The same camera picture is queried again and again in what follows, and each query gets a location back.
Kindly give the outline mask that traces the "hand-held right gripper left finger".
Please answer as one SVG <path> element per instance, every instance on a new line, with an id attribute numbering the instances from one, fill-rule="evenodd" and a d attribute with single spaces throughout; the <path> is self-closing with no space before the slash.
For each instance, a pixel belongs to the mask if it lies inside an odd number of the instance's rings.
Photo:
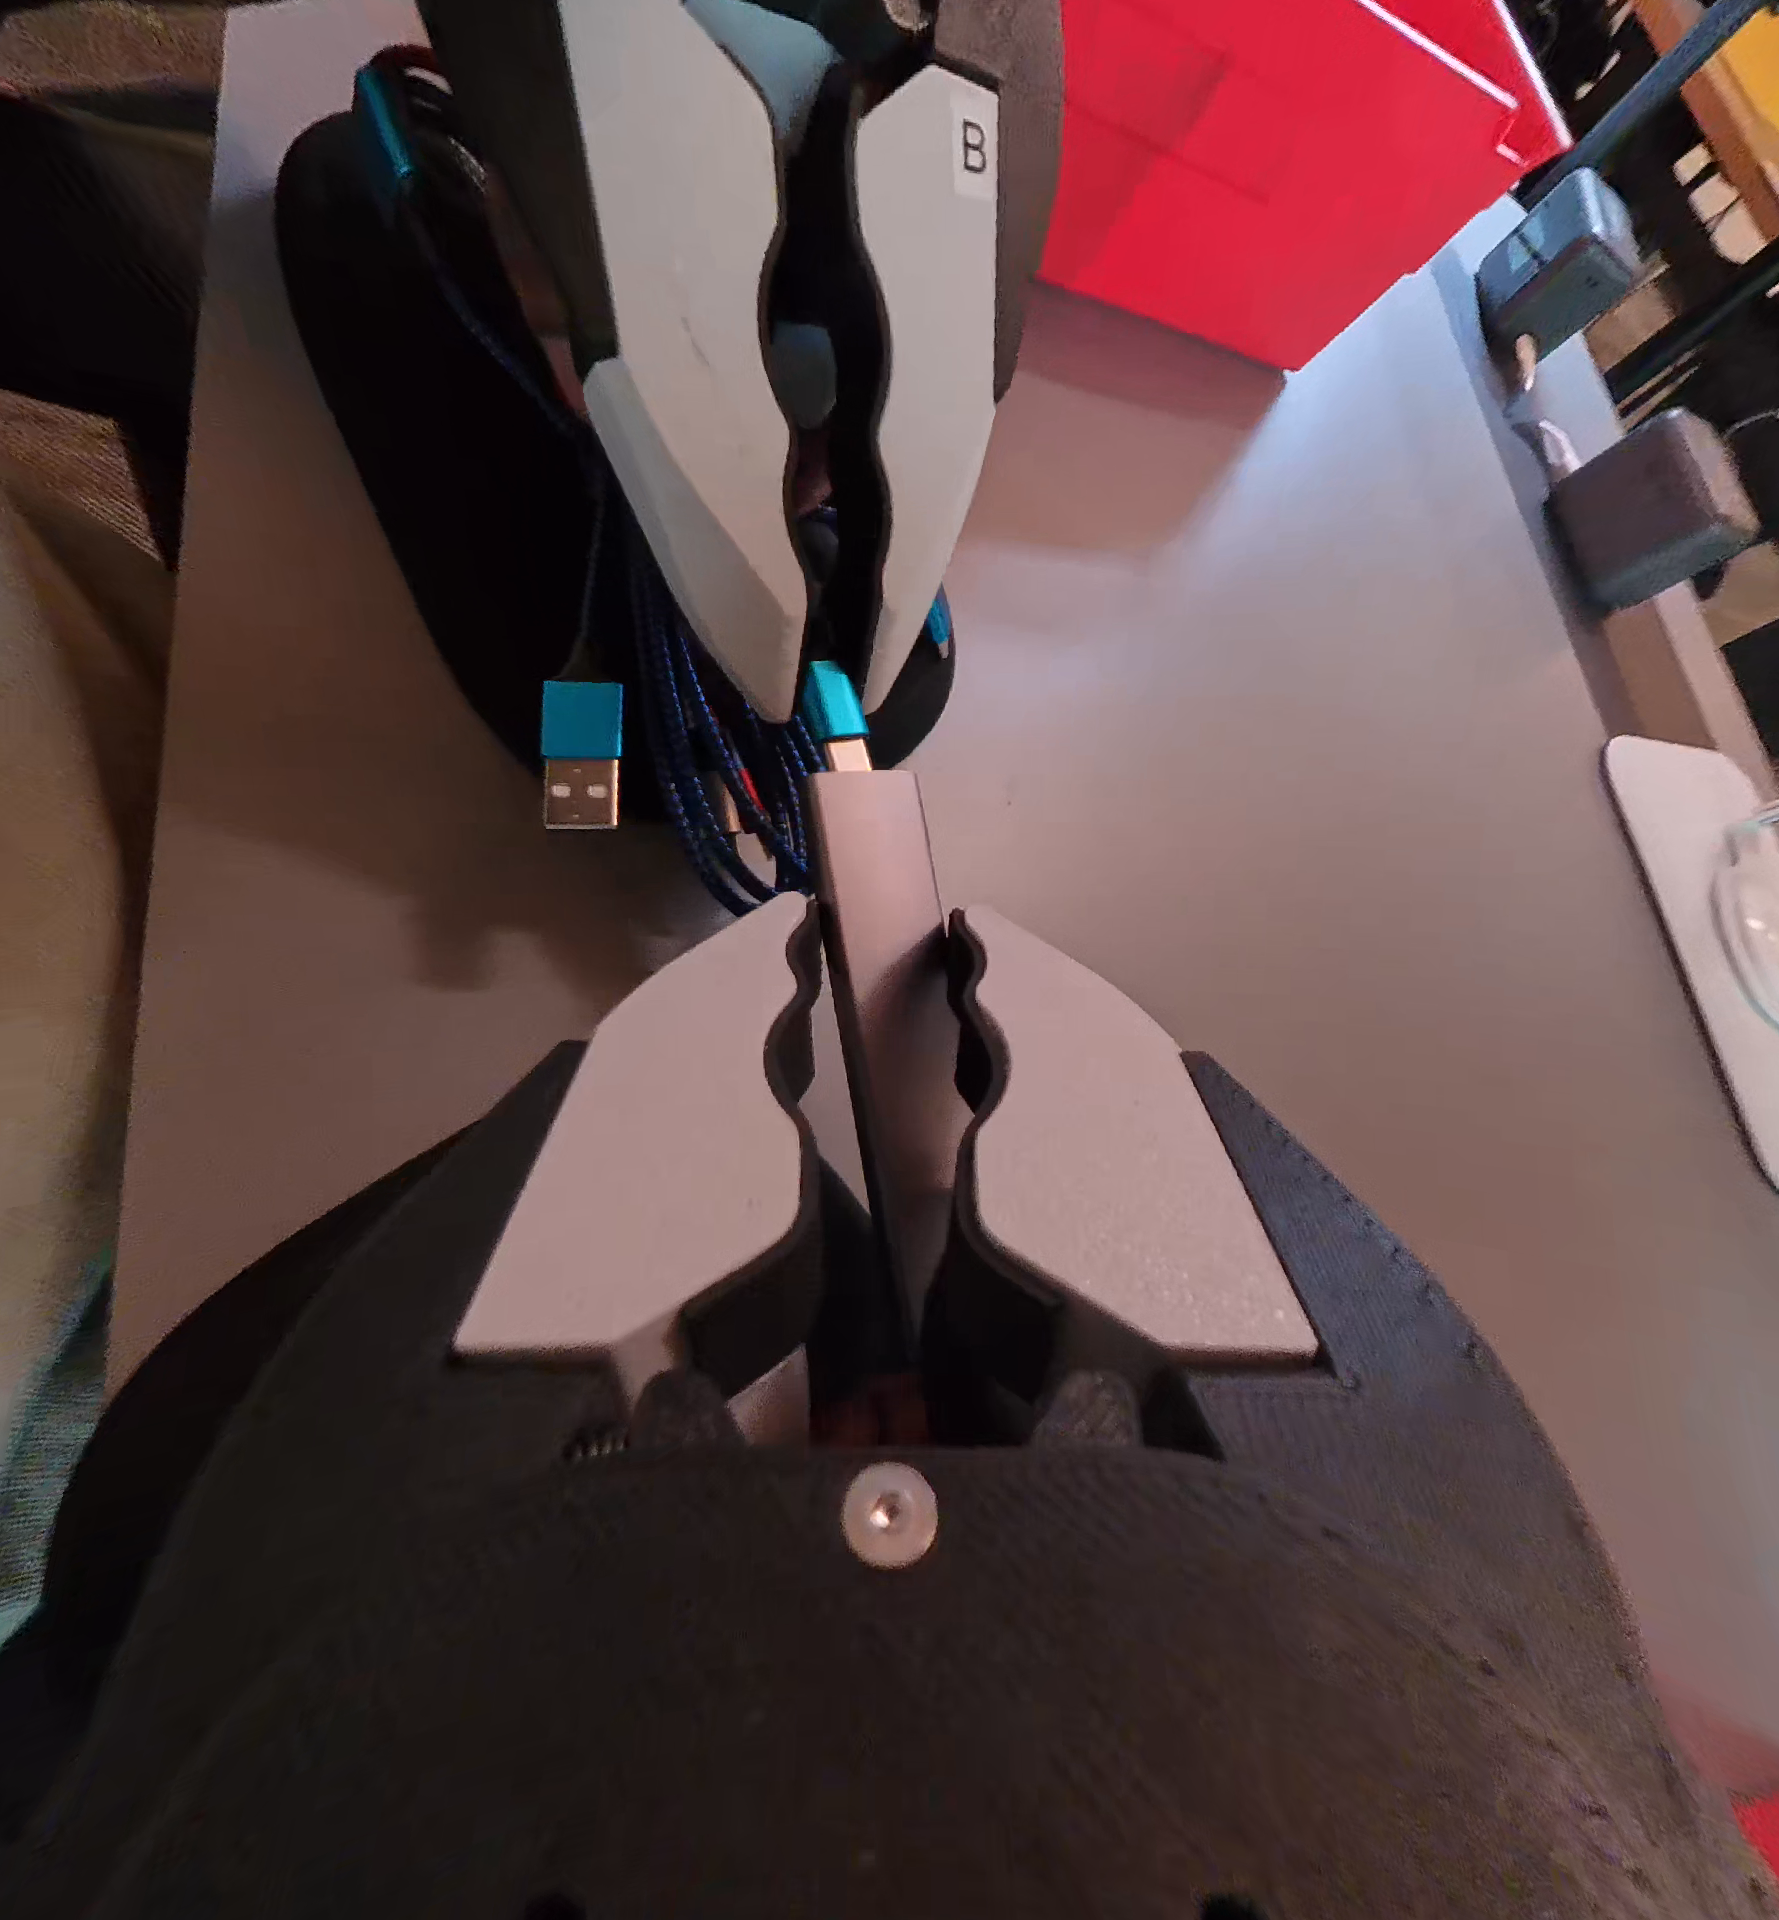
<path id="1" fill-rule="evenodd" d="M 746 1396 L 806 1350 L 821 1298 L 804 1099 L 815 906 L 779 895 L 596 1026 L 455 1332 L 469 1359 L 673 1369 Z"/>

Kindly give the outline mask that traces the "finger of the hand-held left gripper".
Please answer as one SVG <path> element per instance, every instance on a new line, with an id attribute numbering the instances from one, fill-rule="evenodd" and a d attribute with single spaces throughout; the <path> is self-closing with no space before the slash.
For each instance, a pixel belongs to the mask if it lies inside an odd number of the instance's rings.
<path id="1" fill-rule="evenodd" d="M 761 4 L 559 4 L 617 345 L 588 421 L 694 635 L 761 717 L 807 623 L 796 425 L 771 378 L 783 170 L 836 52 Z"/>
<path id="2" fill-rule="evenodd" d="M 988 458 L 995 408 L 997 94 L 939 64 L 827 83 L 836 398 L 826 626 L 864 709 L 923 635 Z"/>

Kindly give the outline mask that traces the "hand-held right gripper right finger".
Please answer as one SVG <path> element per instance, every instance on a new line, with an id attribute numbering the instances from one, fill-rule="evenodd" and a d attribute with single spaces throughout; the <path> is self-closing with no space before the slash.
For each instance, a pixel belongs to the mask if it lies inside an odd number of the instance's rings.
<path id="1" fill-rule="evenodd" d="M 969 1108 L 942 1329 L 982 1369 L 1309 1369 L 1320 1336 L 1180 1046 L 985 906 L 951 918 Z"/>

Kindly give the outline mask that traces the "dark grey rectangular device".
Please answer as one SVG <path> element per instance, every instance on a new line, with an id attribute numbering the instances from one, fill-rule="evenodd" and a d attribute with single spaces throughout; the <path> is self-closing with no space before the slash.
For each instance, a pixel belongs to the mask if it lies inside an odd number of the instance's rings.
<path id="1" fill-rule="evenodd" d="M 910 1372 L 966 1127 L 946 924 L 916 777 L 878 768 L 860 740 L 830 754 L 807 797 L 815 899 L 893 1352 Z"/>

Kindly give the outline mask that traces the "red box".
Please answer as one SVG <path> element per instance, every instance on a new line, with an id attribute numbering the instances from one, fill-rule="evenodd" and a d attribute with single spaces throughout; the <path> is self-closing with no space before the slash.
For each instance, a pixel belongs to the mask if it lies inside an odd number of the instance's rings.
<path id="1" fill-rule="evenodd" d="M 1068 3 L 1042 277 L 1296 371 L 1569 148 L 1506 4 Z"/>

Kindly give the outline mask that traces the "black hex-pattern case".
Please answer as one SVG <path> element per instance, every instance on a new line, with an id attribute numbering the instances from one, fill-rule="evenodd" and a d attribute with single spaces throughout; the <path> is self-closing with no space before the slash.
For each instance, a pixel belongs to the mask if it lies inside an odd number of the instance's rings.
<path id="1" fill-rule="evenodd" d="M 570 421 L 492 229 L 488 168 L 431 72 L 389 77 L 387 109 L 355 104 L 294 139 L 277 185 L 291 316 L 326 408 L 463 704 L 528 777 L 542 687 L 621 687 L 621 816 L 662 824 L 641 663 L 671 629 L 687 740 L 716 773 L 716 731 L 771 804 L 801 723 L 758 721 L 705 657 L 648 558 L 588 426 Z"/>

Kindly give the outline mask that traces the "white tray with glass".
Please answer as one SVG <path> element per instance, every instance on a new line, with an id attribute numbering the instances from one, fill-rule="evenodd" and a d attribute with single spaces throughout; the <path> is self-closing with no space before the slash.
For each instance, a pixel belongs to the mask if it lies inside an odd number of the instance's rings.
<path id="1" fill-rule="evenodd" d="M 1779 1035 L 1745 1000 L 1712 899 L 1721 830 L 1773 802 L 1713 750 L 1617 735 L 1600 766 L 1739 1130 L 1779 1190 Z"/>

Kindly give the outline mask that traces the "person's pale shirt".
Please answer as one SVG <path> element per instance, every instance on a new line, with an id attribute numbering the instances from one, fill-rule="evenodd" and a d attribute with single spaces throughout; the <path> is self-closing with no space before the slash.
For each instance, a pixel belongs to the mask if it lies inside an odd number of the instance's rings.
<path id="1" fill-rule="evenodd" d="M 0 1649 L 98 1419 L 171 580 L 0 449 Z"/>

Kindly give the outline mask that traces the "grey power adapter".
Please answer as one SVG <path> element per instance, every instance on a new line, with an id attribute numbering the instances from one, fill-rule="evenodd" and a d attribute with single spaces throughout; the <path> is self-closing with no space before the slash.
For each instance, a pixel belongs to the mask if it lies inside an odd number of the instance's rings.
<path id="1" fill-rule="evenodd" d="M 1641 421 L 1560 472 L 1546 517 L 1581 597 L 1636 609 L 1723 568 L 1761 542 L 1761 517 L 1713 425 L 1682 408 Z"/>

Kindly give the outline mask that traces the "brown corduroy cloth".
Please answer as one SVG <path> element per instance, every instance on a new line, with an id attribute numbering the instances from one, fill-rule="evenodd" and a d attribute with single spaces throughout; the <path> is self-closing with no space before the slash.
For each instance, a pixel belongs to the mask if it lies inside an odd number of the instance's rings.
<path id="1" fill-rule="evenodd" d="M 0 4 L 0 458 L 177 568 L 222 4 Z"/>

